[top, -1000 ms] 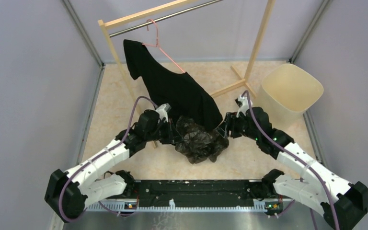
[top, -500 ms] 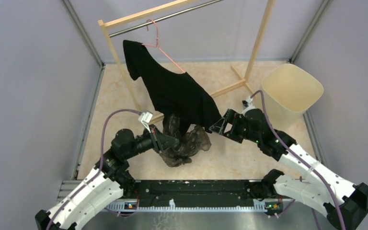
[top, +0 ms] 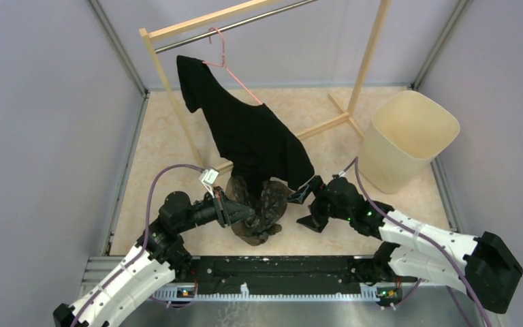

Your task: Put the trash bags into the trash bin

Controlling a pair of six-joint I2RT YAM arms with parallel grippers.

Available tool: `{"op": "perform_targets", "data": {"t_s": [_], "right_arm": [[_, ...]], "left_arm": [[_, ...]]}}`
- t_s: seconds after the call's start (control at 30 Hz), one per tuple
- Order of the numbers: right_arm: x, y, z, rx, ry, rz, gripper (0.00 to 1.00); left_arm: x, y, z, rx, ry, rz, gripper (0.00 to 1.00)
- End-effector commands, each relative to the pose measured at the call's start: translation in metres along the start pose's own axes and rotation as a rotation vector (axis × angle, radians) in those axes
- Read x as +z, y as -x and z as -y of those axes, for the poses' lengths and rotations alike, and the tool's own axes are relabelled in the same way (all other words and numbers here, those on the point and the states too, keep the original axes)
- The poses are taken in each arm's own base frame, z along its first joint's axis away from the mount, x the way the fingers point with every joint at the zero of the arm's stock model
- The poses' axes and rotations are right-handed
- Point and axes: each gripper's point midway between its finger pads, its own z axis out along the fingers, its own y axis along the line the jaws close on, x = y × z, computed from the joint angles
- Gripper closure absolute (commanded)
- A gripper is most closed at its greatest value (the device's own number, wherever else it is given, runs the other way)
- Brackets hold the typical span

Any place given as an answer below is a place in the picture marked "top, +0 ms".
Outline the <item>dark translucent trash bag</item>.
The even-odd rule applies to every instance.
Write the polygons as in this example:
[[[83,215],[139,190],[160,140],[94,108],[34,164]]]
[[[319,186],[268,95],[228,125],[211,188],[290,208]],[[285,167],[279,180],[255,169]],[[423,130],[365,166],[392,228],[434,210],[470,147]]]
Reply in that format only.
[[[252,217],[231,225],[232,232],[250,246],[259,246],[271,236],[282,231],[279,220],[287,210],[286,198],[292,191],[280,181],[264,181],[261,193],[254,196],[249,193],[246,181],[240,177],[231,177],[225,193],[230,200],[246,205],[255,211]]]

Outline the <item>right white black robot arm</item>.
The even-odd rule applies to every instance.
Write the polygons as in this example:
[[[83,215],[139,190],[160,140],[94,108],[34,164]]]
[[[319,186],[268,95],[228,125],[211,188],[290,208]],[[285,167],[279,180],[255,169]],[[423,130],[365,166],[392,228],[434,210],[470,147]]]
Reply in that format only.
[[[507,312],[523,268],[500,236],[460,234],[423,223],[372,200],[361,183],[342,176],[328,184],[315,176],[287,201],[302,204],[310,194],[315,197],[310,213],[297,222],[320,233],[331,218],[341,219],[359,234],[381,240],[372,262],[376,278],[424,279],[464,292],[487,311]]]

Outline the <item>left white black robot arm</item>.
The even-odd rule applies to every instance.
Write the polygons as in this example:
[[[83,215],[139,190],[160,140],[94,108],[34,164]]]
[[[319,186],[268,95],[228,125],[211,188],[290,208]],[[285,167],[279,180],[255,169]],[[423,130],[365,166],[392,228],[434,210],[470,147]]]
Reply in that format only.
[[[120,326],[163,285],[188,278],[192,256],[183,232],[213,221],[225,228],[254,215],[253,208],[229,199],[221,187],[196,202],[185,192],[172,192],[117,266],[88,294],[54,310],[55,326]]]

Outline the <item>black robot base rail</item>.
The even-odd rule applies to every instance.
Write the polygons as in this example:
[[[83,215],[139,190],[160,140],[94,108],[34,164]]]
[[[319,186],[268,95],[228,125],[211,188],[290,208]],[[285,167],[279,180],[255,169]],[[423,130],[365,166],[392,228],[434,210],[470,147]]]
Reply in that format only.
[[[378,283],[396,284],[396,275],[370,256],[200,256],[176,277],[197,286],[199,295],[237,294],[245,284],[252,295],[359,294]]]

